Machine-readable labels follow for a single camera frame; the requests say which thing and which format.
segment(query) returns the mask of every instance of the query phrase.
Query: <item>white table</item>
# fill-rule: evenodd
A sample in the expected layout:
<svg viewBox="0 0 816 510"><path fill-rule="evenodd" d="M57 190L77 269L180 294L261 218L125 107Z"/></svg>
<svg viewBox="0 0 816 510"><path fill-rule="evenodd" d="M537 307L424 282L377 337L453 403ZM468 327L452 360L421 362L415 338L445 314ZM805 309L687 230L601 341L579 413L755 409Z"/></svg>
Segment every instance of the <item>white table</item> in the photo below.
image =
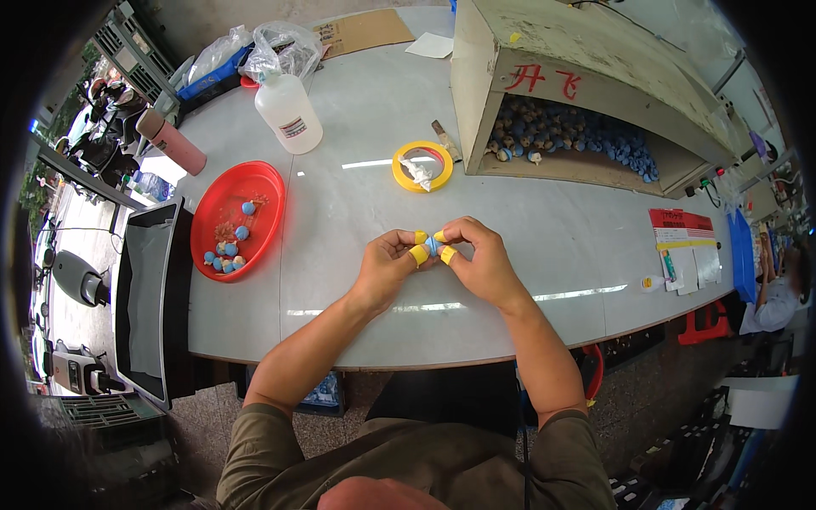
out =
<svg viewBox="0 0 816 510"><path fill-rule="evenodd" d="M447 7L397 12L416 37L453 37ZM450 62L405 53L407 46L335 57L306 81L325 134L303 156L283 150L255 111L253 90L230 91L184 120L181 132L208 156L200 175L178 184L191 210L218 175L249 160L275 166L287 193L272 253L251 277L228 285L193 270L192 353L259 361L351 287L369 240L391 228L433 233L461 215L502 234L520 279L569 346L664 322L733 290L726 218L705 195L673 201L590 184L466 176L461 163L443 189L417 194L399 187L390 164L344 170L343 164L390 160L411 141L436 141L434 119L459 139ZM722 244L721 284L685 296L640 292L641 277L661 273L653 207L712 218ZM337 366L399 370L513 354L496 310L436 264L408 279L394 308L364 329Z"/></svg>

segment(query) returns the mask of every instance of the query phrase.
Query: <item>person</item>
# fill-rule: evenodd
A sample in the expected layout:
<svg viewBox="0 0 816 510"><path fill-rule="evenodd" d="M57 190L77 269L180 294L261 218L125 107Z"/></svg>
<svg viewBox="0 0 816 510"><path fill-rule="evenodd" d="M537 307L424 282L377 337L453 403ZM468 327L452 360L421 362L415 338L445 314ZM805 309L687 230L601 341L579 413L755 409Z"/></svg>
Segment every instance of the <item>person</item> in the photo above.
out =
<svg viewBox="0 0 816 510"><path fill-rule="evenodd" d="M615 508L579 370L513 272L502 238L469 216L434 235L444 243L436 254L426 237L392 230L369 242L351 290L266 354L233 425L220 507ZM451 246L460 242L472 244L472 259ZM529 463L514 455L520 406L511 361L398 372L358 439L304 460L294 408L403 282L439 259L507 325L539 421Z"/></svg>
<svg viewBox="0 0 816 510"><path fill-rule="evenodd" d="M779 253L779 270L774 269L773 248L767 233L760 234L760 268L756 279L756 303L744 303L737 292L721 302L725 306L730 334L749 335L766 331L773 333L787 326L799 304L810 299L810 263L802 247L793 247Z"/></svg>

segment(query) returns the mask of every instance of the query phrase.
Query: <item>cardboard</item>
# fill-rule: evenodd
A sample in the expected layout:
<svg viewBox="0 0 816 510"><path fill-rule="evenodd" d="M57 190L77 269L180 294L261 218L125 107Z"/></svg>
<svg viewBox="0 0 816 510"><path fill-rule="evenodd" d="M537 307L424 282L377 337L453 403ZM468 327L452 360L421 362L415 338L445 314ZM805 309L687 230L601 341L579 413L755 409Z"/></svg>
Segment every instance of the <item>cardboard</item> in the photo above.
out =
<svg viewBox="0 0 816 510"><path fill-rule="evenodd" d="M324 60L366 48L414 40L414 35L393 9L347 16L320 24L312 31L318 32L323 44L331 44Z"/></svg>

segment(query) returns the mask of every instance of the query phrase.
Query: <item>white shirt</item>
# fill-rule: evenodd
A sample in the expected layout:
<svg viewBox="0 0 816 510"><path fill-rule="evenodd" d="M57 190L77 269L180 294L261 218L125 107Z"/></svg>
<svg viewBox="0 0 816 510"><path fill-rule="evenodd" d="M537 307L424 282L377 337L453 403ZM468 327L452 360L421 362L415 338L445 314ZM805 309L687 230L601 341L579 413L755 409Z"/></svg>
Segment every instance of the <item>white shirt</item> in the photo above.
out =
<svg viewBox="0 0 816 510"><path fill-rule="evenodd" d="M793 318L793 313L799 305L799 296L794 295L784 277L779 277L768 283L768 294L765 304L756 308L754 303L748 303L743 315L743 324L739 327L739 334L758 333L759 331L776 331L787 326ZM760 294L761 286L756 284L756 295Z"/></svg>

